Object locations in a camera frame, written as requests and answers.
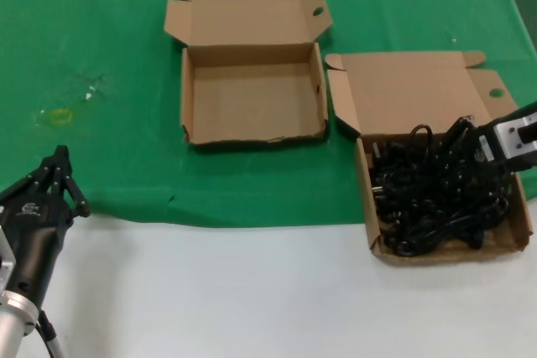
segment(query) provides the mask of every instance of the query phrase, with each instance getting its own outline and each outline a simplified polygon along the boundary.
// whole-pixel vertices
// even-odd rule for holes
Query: power cord
[[[467,122],[457,124],[464,133]],[[479,249],[485,231],[508,212],[507,175],[475,163],[464,135],[449,144],[433,140],[430,127],[419,125],[407,143],[373,144],[370,175],[381,233],[401,257],[430,253],[451,239]]]

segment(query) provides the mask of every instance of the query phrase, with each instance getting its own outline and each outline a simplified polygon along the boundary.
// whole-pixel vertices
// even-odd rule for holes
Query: box hole
[[[503,90],[501,88],[495,88],[488,93],[492,98],[501,98],[503,96]]]

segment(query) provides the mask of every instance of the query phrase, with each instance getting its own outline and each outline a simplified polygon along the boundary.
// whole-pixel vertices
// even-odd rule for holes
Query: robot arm
[[[34,327],[47,335],[49,353],[62,356],[59,349],[50,350],[57,343],[47,340],[55,334],[41,306],[65,233],[77,216],[90,215],[71,175],[69,150],[58,146],[36,170],[0,193],[0,358],[15,357]]]

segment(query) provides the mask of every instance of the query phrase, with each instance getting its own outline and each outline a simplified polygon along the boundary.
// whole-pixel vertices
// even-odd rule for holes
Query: yellow stain
[[[73,111],[71,109],[54,109],[49,112],[50,123],[57,126],[68,125],[73,120]]]

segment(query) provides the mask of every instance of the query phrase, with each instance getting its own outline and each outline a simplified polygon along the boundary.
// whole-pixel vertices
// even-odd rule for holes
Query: open cardboard box
[[[390,262],[432,263],[484,260],[522,251],[533,233],[524,190],[512,179],[507,219],[472,250],[461,241],[448,241],[420,257],[398,257],[383,244],[368,169],[374,142],[405,141],[412,129],[430,125],[447,131],[459,117],[473,116],[477,125],[517,109],[494,70],[473,69],[483,63],[482,52],[393,52],[329,54],[328,77],[338,119],[359,135],[357,176],[369,247]]]
[[[192,144],[324,137],[326,83],[315,39],[325,0],[169,0],[183,50],[181,125]]]

